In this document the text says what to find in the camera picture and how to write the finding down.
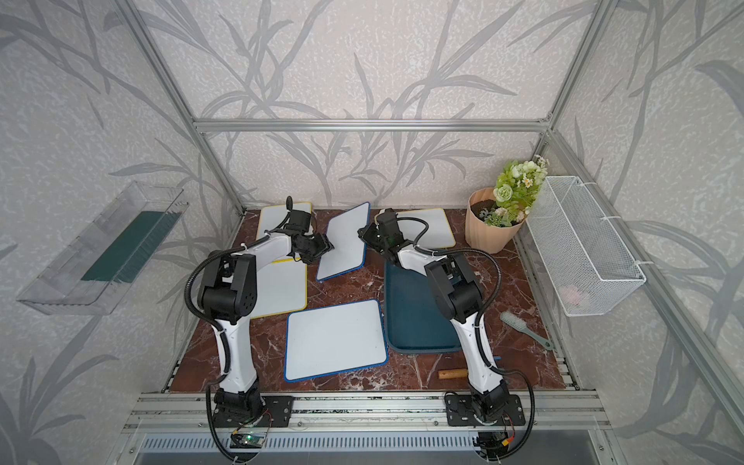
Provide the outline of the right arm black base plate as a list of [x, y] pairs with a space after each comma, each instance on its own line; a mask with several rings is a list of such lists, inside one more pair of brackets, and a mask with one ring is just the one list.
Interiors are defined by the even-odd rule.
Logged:
[[444, 395], [449, 426], [526, 426], [524, 409], [518, 395], [492, 398], [448, 391]]

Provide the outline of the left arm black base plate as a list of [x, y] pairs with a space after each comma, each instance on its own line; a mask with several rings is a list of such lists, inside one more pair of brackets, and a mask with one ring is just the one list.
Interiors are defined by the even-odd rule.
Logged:
[[294, 397], [285, 395], [249, 396], [218, 391], [213, 396], [212, 421], [217, 428], [236, 428], [242, 424], [288, 427], [294, 400]]

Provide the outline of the blue framed whiteboard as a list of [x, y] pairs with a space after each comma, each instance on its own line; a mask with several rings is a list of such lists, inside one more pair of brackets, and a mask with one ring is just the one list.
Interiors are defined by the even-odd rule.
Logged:
[[384, 365], [389, 360], [377, 300], [292, 313], [284, 378], [289, 383]]
[[365, 244], [358, 231], [369, 222], [370, 203], [362, 203], [329, 220], [327, 239], [333, 246], [321, 257], [317, 280], [331, 278], [361, 269], [365, 262]]

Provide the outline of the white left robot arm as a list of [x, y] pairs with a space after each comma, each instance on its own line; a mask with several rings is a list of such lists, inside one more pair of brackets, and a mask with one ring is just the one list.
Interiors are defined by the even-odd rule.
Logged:
[[314, 223], [313, 214], [289, 208], [278, 226], [249, 244], [211, 252], [187, 278], [185, 304], [217, 340], [221, 374], [209, 383], [217, 387], [217, 406], [251, 416], [265, 410], [250, 341], [258, 271], [284, 258], [313, 264], [333, 250], [325, 234], [311, 230]]

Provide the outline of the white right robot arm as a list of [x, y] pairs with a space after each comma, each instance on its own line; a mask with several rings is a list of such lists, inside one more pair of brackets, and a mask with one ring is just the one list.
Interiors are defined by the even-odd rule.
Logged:
[[535, 406], [535, 392], [528, 377], [518, 369], [505, 370], [496, 365], [488, 345], [484, 313], [498, 296], [496, 285], [489, 296], [476, 277], [468, 254], [489, 259], [497, 271], [500, 265], [492, 255], [474, 248], [426, 249], [417, 239], [404, 237], [398, 224], [405, 220], [391, 208], [384, 209], [358, 230], [360, 240], [377, 254], [401, 269], [425, 276], [440, 313], [448, 319], [458, 336], [468, 369], [468, 381], [474, 405], [484, 417], [498, 413], [511, 393], [506, 378], [523, 379], [530, 406]]

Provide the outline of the dark teal storage tray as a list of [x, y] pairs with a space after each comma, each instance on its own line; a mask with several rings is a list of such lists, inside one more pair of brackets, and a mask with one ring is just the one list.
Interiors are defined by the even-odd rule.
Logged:
[[425, 276], [385, 262], [385, 329], [389, 346], [407, 355], [461, 350], [455, 328], [439, 311]]

